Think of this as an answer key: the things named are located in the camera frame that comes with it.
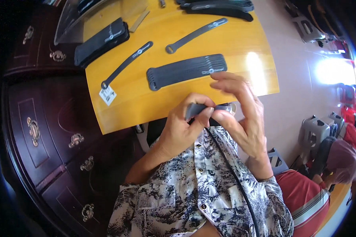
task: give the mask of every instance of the white price tag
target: white price tag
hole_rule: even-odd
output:
[[[109,106],[114,98],[116,97],[116,93],[110,86],[107,87],[107,89],[102,89],[99,92],[100,97],[104,100],[104,102]]]

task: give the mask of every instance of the black cord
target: black cord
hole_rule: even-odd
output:
[[[246,201],[246,203],[247,203],[247,206],[248,206],[248,208],[249,208],[249,212],[251,213],[252,220],[253,220],[253,224],[254,224],[254,229],[255,229],[255,232],[256,232],[256,237],[260,237],[260,231],[259,231],[259,229],[258,229],[256,216],[254,215],[254,211],[253,211],[253,209],[252,209],[251,203],[249,202],[249,199],[248,199],[248,197],[247,197],[247,194],[245,193],[245,190],[244,190],[244,188],[242,187],[239,178],[237,177],[237,175],[236,175],[235,172],[233,171],[231,165],[228,163],[228,160],[227,160],[227,158],[225,157],[225,154],[224,154],[223,150],[220,148],[220,146],[219,146],[217,140],[215,139],[214,135],[209,131],[208,128],[205,128],[205,129],[206,129],[207,132],[211,135],[212,139],[214,140],[216,146],[218,147],[218,149],[220,150],[220,153],[222,154],[222,156],[223,156],[223,158],[224,158],[224,162],[227,164],[227,167],[229,168],[229,170],[230,170],[231,173],[233,174],[233,177],[236,179],[236,182],[237,182],[237,184],[239,185],[240,190],[241,190],[241,192],[242,192],[242,195],[244,196],[245,201]]]

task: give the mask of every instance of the hand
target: hand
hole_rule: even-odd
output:
[[[205,108],[195,117],[195,121],[189,125],[185,121],[186,110],[191,103],[202,103]],[[167,116],[167,121],[161,136],[154,146],[158,147],[159,153],[167,159],[171,159],[190,145],[198,138],[204,127],[209,127],[211,117],[216,104],[207,96],[190,93],[177,107],[173,108]]]
[[[212,88],[233,94],[240,102],[245,116],[241,121],[236,121],[230,113],[217,110],[212,114],[242,150],[251,157],[258,158],[267,154],[266,137],[264,133],[264,106],[253,94],[249,82],[230,72],[218,72],[211,74],[216,80],[211,84]]]

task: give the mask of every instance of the gray plastic stool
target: gray plastic stool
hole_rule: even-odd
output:
[[[272,164],[272,159],[275,156],[277,157],[277,161],[274,161],[274,163]],[[273,175],[280,174],[289,169],[289,167],[287,166],[285,161],[281,158],[281,156],[279,155],[278,151],[275,148],[268,151],[268,157],[270,160],[270,164],[272,166]]]
[[[337,124],[336,137],[338,137],[340,130],[342,129],[342,127],[344,125],[344,119],[342,118],[342,116],[337,115],[335,112],[332,112],[332,114],[330,114],[328,117],[333,119],[335,121],[335,123]]]
[[[317,152],[321,142],[329,136],[331,129],[328,124],[313,115],[310,119],[302,122],[304,129],[303,145],[304,147]]]
[[[312,43],[326,38],[305,16],[294,17],[292,21],[304,43]]]

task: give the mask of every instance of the tiled floor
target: tiled floor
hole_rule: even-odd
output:
[[[303,43],[281,0],[253,3],[270,44],[280,88],[279,93],[260,97],[267,145],[275,147],[290,166],[300,153],[302,121],[312,115],[322,118],[332,111],[340,113],[337,84],[356,84],[355,74],[349,61],[329,53],[332,45],[320,48],[317,43]],[[241,110],[235,116],[241,119]],[[139,139],[147,150],[146,133]],[[241,149],[239,155],[246,158]]]

